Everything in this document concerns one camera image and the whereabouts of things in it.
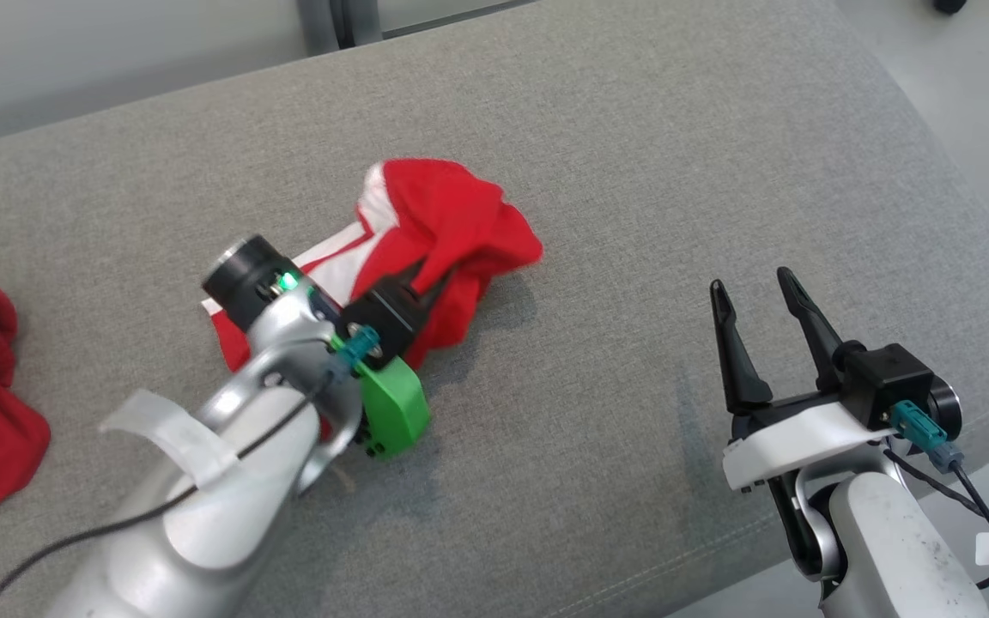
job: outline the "gray upholstery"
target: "gray upholstery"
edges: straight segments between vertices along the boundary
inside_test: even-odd
[[[315,486],[240,615],[662,615],[784,560],[768,495],[719,468],[715,277],[778,395],[814,380],[786,264],[844,337],[946,377],[989,460],[988,211],[836,8],[544,0],[0,140],[15,390],[54,435],[0,507],[0,575],[157,457],[99,419],[224,379],[196,305],[215,254],[248,231],[306,249],[399,156],[498,181],[545,259],[422,369],[412,453],[347,453]],[[38,614],[80,555],[0,615]]]

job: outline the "camera lens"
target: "camera lens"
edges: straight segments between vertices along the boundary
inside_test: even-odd
[[[201,288],[247,332],[283,289],[302,277],[291,259],[255,234],[223,252]]]

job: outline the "black caster wheel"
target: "black caster wheel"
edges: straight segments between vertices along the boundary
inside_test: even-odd
[[[964,8],[964,4],[968,0],[933,0],[933,8],[945,13],[946,15],[953,15],[956,11]]]

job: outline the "green plastic part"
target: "green plastic part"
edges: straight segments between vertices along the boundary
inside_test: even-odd
[[[334,336],[332,344],[338,349],[344,342]],[[365,404],[367,426],[361,427],[368,431],[361,440],[365,453],[388,460],[415,445],[429,425],[429,404],[415,369],[396,358],[380,371],[364,363],[358,363],[354,371],[361,376],[361,401]]]

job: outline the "gray floor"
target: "gray floor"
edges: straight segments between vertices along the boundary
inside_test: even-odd
[[[961,166],[989,206],[989,0],[968,0],[953,17],[926,0],[837,0],[862,39]],[[989,502],[989,465],[974,475]],[[986,525],[939,496],[922,500],[962,562],[972,564],[974,535]],[[973,575],[986,572],[970,566]],[[817,618],[819,591],[780,564],[684,608],[671,618],[789,615]],[[989,591],[986,592],[989,603]]]

